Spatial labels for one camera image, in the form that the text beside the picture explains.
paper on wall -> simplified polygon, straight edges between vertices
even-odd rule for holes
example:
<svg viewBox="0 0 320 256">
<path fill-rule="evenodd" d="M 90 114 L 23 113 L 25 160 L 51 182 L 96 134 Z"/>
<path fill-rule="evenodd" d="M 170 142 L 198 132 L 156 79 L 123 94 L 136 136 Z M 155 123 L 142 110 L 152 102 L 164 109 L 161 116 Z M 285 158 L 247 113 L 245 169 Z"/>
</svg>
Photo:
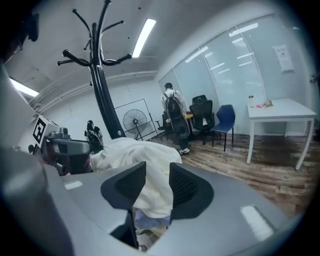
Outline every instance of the paper on wall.
<svg viewBox="0 0 320 256">
<path fill-rule="evenodd" d="M 280 63 L 281 71 L 284 72 L 294 70 L 294 64 L 292 63 L 287 46 L 283 44 L 273 46 L 272 48 L 274 49 L 277 59 Z"/>
</svg>

bottle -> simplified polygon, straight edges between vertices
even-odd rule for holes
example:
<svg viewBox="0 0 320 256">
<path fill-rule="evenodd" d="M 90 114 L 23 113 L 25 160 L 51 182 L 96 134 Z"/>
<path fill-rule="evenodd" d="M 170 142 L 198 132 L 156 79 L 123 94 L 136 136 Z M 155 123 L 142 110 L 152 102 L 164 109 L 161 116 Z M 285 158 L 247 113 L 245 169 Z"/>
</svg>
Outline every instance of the bottle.
<svg viewBox="0 0 320 256">
<path fill-rule="evenodd" d="M 255 107 L 255 99 L 252 95 L 249 96 L 249 105 L 251 108 Z"/>
</svg>

black coat rack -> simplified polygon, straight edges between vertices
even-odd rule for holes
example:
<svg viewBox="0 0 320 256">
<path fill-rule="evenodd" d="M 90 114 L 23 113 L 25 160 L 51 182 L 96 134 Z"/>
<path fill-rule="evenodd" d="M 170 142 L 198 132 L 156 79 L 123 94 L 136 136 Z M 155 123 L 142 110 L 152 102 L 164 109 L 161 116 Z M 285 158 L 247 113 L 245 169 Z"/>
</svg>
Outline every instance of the black coat rack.
<svg viewBox="0 0 320 256">
<path fill-rule="evenodd" d="M 115 139 L 119 137 L 126 137 L 126 135 L 124 133 L 124 130 L 121 127 L 114 105 L 112 103 L 102 65 L 115 66 L 125 60 L 131 59 L 132 55 L 128 53 L 126 56 L 123 56 L 122 58 L 119 58 L 117 60 L 104 59 L 104 54 L 103 54 L 103 49 L 101 44 L 102 35 L 104 34 L 105 31 L 119 24 L 124 23 L 124 21 L 121 20 L 117 23 L 114 23 L 102 29 L 106 10 L 110 3 L 111 3 L 110 0 L 104 1 L 99 23 L 98 25 L 96 23 L 93 23 L 91 30 L 88 24 L 86 23 L 86 21 L 79 15 L 77 10 L 76 9 L 72 10 L 72 12 L 82 21 L 82 23 L 85 25 L 86 29 L 88 30 L 89 40 L 83 49 L 86 50 L 87 47 L 89 46 L 90 60 L 88 61 L 82 58 L 77 58 L 70 51 L 66 49 L 62 52 L 62 55 L 69 59 L 58 61 L 57 65 L 60 66 L 62 64 L 75 62 L 81 66 L 89 68 L 91 73 L 91 84 L 94 88 L 94 94 L 95 94 L 96 101 L 98 103 L 103 121 L 110 134 L 111 139 Z"/>
</svg>

black pants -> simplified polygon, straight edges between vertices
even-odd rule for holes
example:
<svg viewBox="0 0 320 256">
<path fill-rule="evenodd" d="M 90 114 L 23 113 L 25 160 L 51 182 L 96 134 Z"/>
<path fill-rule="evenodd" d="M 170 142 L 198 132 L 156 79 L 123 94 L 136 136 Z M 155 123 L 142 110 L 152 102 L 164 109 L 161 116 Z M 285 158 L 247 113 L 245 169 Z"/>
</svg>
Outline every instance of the black pants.
<svg viewBox="0 0 320 256">
<path fill-rule="evenodd" d="M 179 146 L 182 150 L 185 150 L 188 147 L 188 138 L 178 138 Z"/>
</svg>

blue chair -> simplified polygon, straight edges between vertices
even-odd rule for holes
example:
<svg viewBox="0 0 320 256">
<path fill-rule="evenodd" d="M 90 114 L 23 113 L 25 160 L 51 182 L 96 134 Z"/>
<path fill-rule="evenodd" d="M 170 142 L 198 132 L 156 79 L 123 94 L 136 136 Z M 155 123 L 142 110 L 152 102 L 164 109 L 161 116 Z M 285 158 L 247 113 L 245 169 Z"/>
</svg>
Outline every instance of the blue chair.
<svg viewBox="0 0 320 256">
<path fill-rule="evenodd" d="M 227 132 L 232 129 L 232 145 L 234 144 L 234 126 L 236 120 L 235 109 L 232 105 L 222 105 L 218 112 L 216 113 L 216 117 L 219 119 L 219 123 L 211 129 L 213 132 L 219 132 L 220 140 L 221 133 L 224 133 L 224 150 L 226 151 L 226 140 L 227 140 Z M 215 134 L 212 134 L 212 147 L 214 146 Z"/>
</svg>

